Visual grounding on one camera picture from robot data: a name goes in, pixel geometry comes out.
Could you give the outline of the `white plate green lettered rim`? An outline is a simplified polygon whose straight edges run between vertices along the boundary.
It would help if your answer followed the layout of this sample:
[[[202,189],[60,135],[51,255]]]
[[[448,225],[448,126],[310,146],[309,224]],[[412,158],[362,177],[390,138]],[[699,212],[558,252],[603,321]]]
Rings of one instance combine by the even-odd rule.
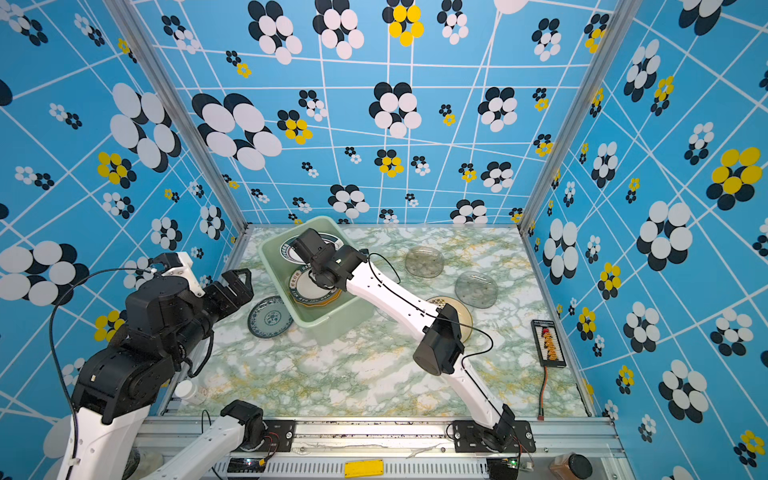
[[[340,295],[337,288],[319,287],[312,279],[307,266],[297,269],[288,281],[289,293],[297,303],[314,306],[333,301]]]

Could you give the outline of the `light green plastic bin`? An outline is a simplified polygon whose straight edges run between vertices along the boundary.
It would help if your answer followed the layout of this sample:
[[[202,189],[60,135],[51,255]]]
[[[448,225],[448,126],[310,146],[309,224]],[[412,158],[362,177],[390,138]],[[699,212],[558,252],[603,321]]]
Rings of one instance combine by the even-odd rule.
[[[336,237],[337,249],[346,245],[356,247],[332,218],[319,216],[265,240],[259,247],[259,255],[295,323],[319,342],[325,342],[327,340],[321,340],[321,336],[334,340],[370,319],[374,314],[374,306],[346,292],[341,292],[327,306],[302,305],[293,297],[290,293],[290,278],[303,263],[297,255],[296,260],[288,260],[288,251],[292,240],[308,228],[316,230],[321,236]]]

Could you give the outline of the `beige bowl plate with leaves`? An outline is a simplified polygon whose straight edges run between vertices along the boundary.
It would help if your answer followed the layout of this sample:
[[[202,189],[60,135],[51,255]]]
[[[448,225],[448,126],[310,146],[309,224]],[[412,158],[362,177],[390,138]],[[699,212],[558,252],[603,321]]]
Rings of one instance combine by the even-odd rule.
[[[458,314],[458,321],[461,323],[461,340],[466,343],[472,333],[473,317],[469,309],[459,300],[448,296],[436,296],[428,299],[429,303],[435,304],[438,307],[443,307],[446,304],[451,305]]]

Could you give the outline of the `yellow dotted plate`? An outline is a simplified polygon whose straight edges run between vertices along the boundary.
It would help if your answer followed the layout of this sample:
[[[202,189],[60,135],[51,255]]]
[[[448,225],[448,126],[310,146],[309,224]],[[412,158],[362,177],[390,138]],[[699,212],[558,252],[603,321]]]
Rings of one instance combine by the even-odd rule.
[[[341,297],[339,289],[324,289],[310,282],[289,287],[292,300],[303,307],[319,308],[332,304]]]

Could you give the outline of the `white plate striped green rim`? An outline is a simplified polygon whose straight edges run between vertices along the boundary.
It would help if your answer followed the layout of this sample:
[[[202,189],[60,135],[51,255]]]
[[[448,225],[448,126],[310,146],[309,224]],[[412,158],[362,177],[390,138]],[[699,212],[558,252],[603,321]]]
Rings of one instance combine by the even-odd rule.
[[[324,240],[325,243],[333,244],[337,250],[345,245],[344,241],[334,234],[320,232],[319,236]],[[297,239],[298,236],[293,236],[284,241],[280,246],[280,255],[289,263],[301,265],[303,264],[302,258],[298,255],[294,247],[294,242]]]

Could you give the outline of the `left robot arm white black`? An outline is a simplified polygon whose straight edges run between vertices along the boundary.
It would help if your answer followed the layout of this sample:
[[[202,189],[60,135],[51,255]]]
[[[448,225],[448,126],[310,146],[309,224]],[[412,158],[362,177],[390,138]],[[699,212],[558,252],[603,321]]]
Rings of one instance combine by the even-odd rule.
[[[162,385],[182,370],[199,375],[191,355],[213,342],[214,326],[254,297],[249,269],[228,270],[201,286],[186,253],[166,253],[128,272],[145,282],[125,300],[126,318],[107,347],[83,365],[63,392],[70,436],[60,479],[119,479],[139,427]]]

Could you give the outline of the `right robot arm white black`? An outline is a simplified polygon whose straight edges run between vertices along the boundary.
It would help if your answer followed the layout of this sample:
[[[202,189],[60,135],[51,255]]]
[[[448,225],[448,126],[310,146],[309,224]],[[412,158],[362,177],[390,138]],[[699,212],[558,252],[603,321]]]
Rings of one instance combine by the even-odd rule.
[[[310,279],[320,288],[337,288],[367,301],[403,326],[418,341],[414,362],[426,373],[443,379],[466,405],[480,430],[480,442],[491,452],[514,446],[536,451],[532,432],[523,427],[509,405],[488,389],[465,353],[456,309],[438,306],[411,293],[374,264],[374,253],[350,245],[336,248],[313,228],[289,242],[310,267]]]

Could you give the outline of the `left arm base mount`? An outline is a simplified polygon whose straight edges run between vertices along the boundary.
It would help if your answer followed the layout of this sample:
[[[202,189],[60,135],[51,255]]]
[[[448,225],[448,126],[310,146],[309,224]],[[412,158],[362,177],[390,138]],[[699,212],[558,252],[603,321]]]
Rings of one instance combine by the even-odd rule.
[[[297,422],[285,419],[266,419],[261,427],[261,437],[256,452],[289,452],[296,436]]]

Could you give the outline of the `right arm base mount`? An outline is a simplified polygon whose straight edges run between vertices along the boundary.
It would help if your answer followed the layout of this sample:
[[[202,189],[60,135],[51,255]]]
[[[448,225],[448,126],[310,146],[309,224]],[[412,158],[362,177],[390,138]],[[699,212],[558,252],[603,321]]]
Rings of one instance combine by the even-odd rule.
[[[500,422],[492,428],[471,420],[456,420],[446,433],[457,453],[526,454],[537,450],[531,426],[526,421]]]

